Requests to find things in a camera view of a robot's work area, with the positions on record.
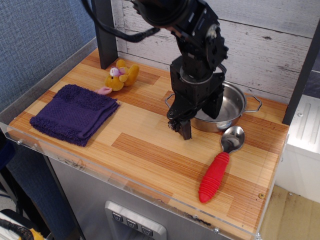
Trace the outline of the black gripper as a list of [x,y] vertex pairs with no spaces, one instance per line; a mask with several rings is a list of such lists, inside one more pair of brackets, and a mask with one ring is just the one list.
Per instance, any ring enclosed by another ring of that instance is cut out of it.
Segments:
[[220,113],[225,80],[225,66],[219,64],[215,69],[207,69],[203,62],[185,61],[176,58],[170,66],[171,88],[175,94],[167,118],[168,126],[179,133],[184,140],[192,138],[191,121],[199,110],[212,119]]

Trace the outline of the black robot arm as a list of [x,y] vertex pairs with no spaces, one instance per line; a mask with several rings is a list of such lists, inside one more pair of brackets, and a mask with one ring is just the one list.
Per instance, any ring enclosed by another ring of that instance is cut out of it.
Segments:
[[181,55],[170,65],[174,102],[167,118],[169,127],[189,140],[197,112],[216,118],[222,106],[222,62],[229,49],[218,16],[204,0],[134,0],[133,7],[147,23],[176,38]]

